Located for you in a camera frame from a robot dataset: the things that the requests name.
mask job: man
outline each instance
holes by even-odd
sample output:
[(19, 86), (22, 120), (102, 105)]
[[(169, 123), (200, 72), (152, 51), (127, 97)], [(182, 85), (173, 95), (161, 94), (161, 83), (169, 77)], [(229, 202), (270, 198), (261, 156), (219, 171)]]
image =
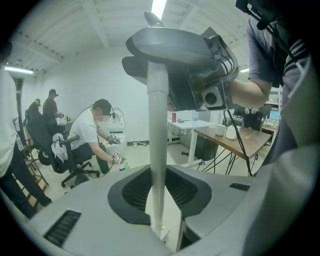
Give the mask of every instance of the man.
[(42, 106), (43, 120), (51, 136), (60, 132), (56, 118), (63, 118), (62, 113), (58, 113), (55, 98), (58, 96), (55, 89), (49, 91), (48, 98)]
[(28, 122), (31, 122), (32, 120), (37, 120), (41, 117), (41, 114), (39, 112), (40, 106), (40, 99), (36, 98), (27, 110), (27, 116), (25, 118)]
[(111, 116), (111, 104), (106, 99), (97, 100), (92, 108), (83, 111), (73, 122), (69, 137), (79, 135), (79, 139), (71, 143), (74, 157), (92, 157), (96, 155), (97, 162), (103, 174), (109, 172), (108, 163), (115, 159), (106, 153), (106, 148), (99, 143), (98, 135), (108, 141), (108, 135), (97, 125), (97, 122), (108, 122)]
[[(5, 65), (12, 51), (7, 43), (0, 51), (0, 65)], [(34, 196), (41, 205), (51, 203), (31, 175), (22, 153), (16, 143), (17, 133), (13, 120), (18, 117), (16, 85), (9, 73), (0, 68), (0, 188), (17, 208), (31, 218), (36, 210), (29, 204), (17, 180)]]
[[(246, 29), (250, 81), (234, 80), (231, 83), (232, 99), (234, 103), (242, 107), (259, 108), (269, 99), (271, 88), (282, 84), (282, 107), (284, 107), (301, 72), (289, 56), (286, 60), (279, 57), (281, 49), (279, 46), (276, 48), (274, 38), (268, 31), (259, 30), (257, 23), (253, 17), (250, 17)], [(304, 67), (309, 52), (302, 40), (292, 37), (290, 51)], [(282, 119), (275, 141), (263, 164), (273, 163), (282, 153), (296, 147), (297, 144), (291, 130)]]

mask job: gray panel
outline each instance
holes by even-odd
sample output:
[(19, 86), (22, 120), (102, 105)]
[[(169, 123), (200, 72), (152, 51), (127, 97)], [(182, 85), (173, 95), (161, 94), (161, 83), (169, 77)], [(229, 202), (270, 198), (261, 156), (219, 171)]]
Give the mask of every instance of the gray panel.
[(177, 166), (180, 171), (207, 182), (212, 189), (212, 198), (206, 208), (198, 215), (187, 217), (186, 225), (200, 238), (215, 230), (225, 221), (243, 201), (249, 191), (229, 187), (232, 183), (252, 186), (257, 177), (243, 177), (199, 172)]
[[(241, 203), (219, 226), (213, 227), (215, 228), (213, 232), (188, 248), (177, 252), (175, 255), (208, 255), (209, 252), (211, 255), (220, 256), (241, 255), (248, 230), (256, 218), (265, 196), (271, 167), (271, 165), (265, 165), (260, 169), (260, 172), (256, 178), (253, 179), (253, 183)], [(212, 208), (211, 216), (207, 215), (207, 219), (204, 221), (206, 221), (207, 225), (211, 226), (211, 220), (214, 218), (215, 209)]]
[(169, 255), (167, 247), (150, 226), (129, 224), (113, 212), (108, 191), (117, 181), (139, 171), (133, 168), (108, 173), (84, 182), (35, 215), (30, 225), (44, 235), (70, 209), (82, 215), (62, 248), (75, 255)]

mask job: white wall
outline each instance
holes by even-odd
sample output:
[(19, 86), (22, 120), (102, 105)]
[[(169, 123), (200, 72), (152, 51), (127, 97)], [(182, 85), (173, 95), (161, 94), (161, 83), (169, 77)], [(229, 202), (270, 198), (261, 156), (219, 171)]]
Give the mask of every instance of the white wall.
[(38, 85), (27, 84), (23, 98), (36, 98), (43, 103), (50, 89), (59, 112), (74, 119), (83, 109), (104, 98), (114, 108), (120, 108), (126, 121), (128, 141), (149, 139), (147, 87), (128, 76), (122, 58), (130, 54), (126, 49), (100, 50), (67, 59), (43, 76)]

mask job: vertical pole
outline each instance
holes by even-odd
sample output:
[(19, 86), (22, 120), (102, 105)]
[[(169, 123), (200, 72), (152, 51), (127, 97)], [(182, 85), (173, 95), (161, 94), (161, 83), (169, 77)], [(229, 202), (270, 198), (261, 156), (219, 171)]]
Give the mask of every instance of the vertical pole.
[(149, 97), (150, 169), (155, 234), (160, 238), (164, 211), (167, 169), (168, 71), (164, 64), (149, 62), (147, 94)]

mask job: gray t-shirt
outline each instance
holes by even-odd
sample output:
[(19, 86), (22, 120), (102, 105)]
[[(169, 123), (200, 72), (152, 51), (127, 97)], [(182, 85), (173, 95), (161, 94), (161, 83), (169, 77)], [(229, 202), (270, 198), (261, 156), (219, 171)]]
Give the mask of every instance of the gray t-shirt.
[[(253, 17), (249, 18), (246, 28), (246, 37), (249, 51), (249, 73), (248, 78), (261, 79), (271, 82), (273, 87), (282, 85), (282, 108), (286, 105), (289, 93), (296, 86), (300, 78), (300, 71), (296, 64), (288, 56), (284, 68), (277, 67), (276, 62), (276, 43), (273, 36), (266, 30), (257, 28), (258, 21)], [(294, 42), (290, 48), (292, 54), (297, 58), (302, 67), (305, 66), (309, 52), (301, 39)], [(282, 153), (296, 148), (296, 141), (290, 128), (282, 119), (276, 139), (265, 158), (263, 164), (274, 162)]]

